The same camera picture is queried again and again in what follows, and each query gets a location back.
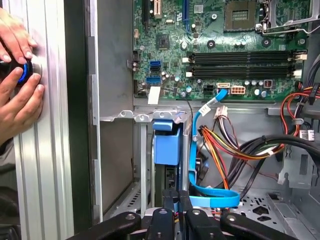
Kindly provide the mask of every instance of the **green circuit board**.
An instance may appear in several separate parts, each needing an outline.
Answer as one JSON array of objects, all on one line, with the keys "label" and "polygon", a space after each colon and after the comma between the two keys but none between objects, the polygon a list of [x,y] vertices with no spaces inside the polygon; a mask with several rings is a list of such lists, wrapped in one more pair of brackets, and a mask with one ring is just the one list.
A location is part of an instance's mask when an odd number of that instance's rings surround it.
[{"label": "green circuit board", "polygon": [[[148,10],[153,11],[155,1],[157,0],[149,2]],[[237,5],[243,2],[248,4],[248,10],[242,8],[237,10]],[[245,79],[243,77],[220,78],[213,74],[210,78],[201,79],[186,77],[189,64],[182,62],[188,52],[209,54],[305,50],[307,35],[303,31],[267,37],[256,32],[255,26],[261,20],[261,2],[263,1],[160,0],[161,17],[149,15],[146,26],[143,17],[145,0],[134,0],[133,50],[139,56],[133,72],[135,97],[146,98],[150,86],[161,86],[161,99],[187,98],[205,101],[217,94],[218,83],[227,83],[230,86],[229,91],[233,86],[242,86],[245,93],[229,92],[226,100],[251,102],[283,100],[295,90],[296,82],[301,81],[302,76]],[[185,8],[188,12],[187,19],[183,16]],[[309,16],[309,8],[310,0],[278,0],[276,23],[281,25],[288,20],[305,19]],[[208,45],[209,41],[214,41],[214,47]],[[150,61],[161,62],[159,72],[150,72]],[[272,72],[273,64],[262,63],[259,67],[261,71],[268,69]],[[303,61],[298,61],[295,70],[302,69]],[[147,82],[146,78],[150,76],[159,76],[161,82]],[[261,85],[265,80],[269,81],[267,87],[265,84]],[[208,86],[209,90],[213,88],[212,94],[208,93]]]}]

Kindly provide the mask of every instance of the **yellow wire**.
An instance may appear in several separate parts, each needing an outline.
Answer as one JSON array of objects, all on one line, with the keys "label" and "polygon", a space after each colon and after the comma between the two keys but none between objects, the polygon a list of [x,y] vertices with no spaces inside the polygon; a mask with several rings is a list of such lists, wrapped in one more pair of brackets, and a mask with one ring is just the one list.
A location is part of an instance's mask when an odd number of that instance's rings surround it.
[{"label": "yellow wire", "polygon": [[219,173],[220,173],[220,175],[221,175],[221,177],[222,177],[224,188],[225,188],[225,189],[229,189],[229,186],[228,186],[228,183],[227,183],[226,178],[225,178],[225,176],[224,176],[222,167],[221,167],[221,165],[220,165],[220,163],[219,163],[219,161],[218,161],[217,153],[216,153],[215,149],[213,148],[211,142],[209,141],[208,137],[207,137],[205,134],[203,135],[203,137],[204,137],[204,139],[205,139],[205,142],[206,142],[206,143],[208,144],[208,146],[209,146],[209,149],[210,149],[212,158],[213,158],[213,160],[214,160],[214,162],[215,162],[215,165],[216,165],[216,167],[218,168],[218,171],[219,171]]},{"label": "yellow wire", "polygon": [[[269,157],[270,155],[262,155],[262,156],[251,156],[251,155],[247,155],[243,152],[238,151],[236,148],[230,147],[228,144],[226,144],[217,134],[215,134],[214,132],[212,132],[210,129],[208,129],[207,127],[204,128],[206,131],[208,131],[214,138],[218,139],[219,142],[224,145],[227,149],[231,150],[232,152],[246,157],[248,159],[252,159],[252,160],[261,160],[261,159],[265,159],[266,157]],[[282,149],[279,149],[275,152],[273,152],[273,154],[279,153],[280,151],[282,151]]]}]

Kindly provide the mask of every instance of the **chip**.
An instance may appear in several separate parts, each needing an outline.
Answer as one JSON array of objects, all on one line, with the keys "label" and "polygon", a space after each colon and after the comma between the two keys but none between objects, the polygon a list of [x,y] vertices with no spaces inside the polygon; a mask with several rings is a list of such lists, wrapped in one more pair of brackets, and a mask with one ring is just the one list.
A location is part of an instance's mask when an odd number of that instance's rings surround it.
[{"label": "chip", "polygon": [[156,36],[156,49],[167,50],[170,48],[169,34],[158,34]]}]

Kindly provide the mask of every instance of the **screw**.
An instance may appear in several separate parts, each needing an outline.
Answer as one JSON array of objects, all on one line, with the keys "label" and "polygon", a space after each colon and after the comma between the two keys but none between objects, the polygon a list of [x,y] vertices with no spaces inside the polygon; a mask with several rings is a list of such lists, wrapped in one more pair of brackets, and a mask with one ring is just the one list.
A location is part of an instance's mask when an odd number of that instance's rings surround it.
[{"label": "screw", "polygon": [[232,216],[232,215],[228,215],[226,217],[228,220],[230,220],[231,222],[234,222],[236,220],[236,217]]},{"label": "screw", "polygon": [[218,15],[214,13],[211,15],[211,18],[212,18],[212,20],[216,20],[218,18]]},{"label": "screw", "polygon": [[261,31],[262,30],[262,25],[261,24],[255,25],[255,30],[256,31]]},{"label": "screw", "polygon": [[126,217],[125,217],[125,219],[127,219],[127,220],[133,220],[133,219],[135,219],[136,217],[133,215],[133,214],[128,214]]},{"label": "screw", "polygon": [[197,210],[197,209],[193,210],[192,212],[193,212],[194,215],[199,215],[200,214],[200,211]]},{"label": "screw", "polygon": [[168,212],[165,209],[161,209],[161,211],[159,211],[160,214],[167,214]]},{"label": "screw", "polygon": [[299,39],[299,42],[298,42],[299,44],[301,44],[301,45],[303,45],[303,44],[305,44],[306,43],[306,40],[305,39],[303,39],[303,38],[301,38],[301,39]]}]

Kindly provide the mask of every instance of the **blue sata port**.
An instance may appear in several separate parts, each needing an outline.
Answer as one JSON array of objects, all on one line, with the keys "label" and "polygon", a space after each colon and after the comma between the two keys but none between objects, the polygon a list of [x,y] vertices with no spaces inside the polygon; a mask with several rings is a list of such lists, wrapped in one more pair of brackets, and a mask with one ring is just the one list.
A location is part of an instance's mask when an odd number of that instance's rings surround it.
[{"label": "blue sata port", "polygon": [[161,61],[150,61],[150,67],[161,67]]},{"label": "blue sata port", "polygon": [[145,78],[145,81],[147,84],[160,84],[161,83],[161,77],[159,76],[147,76]]}]

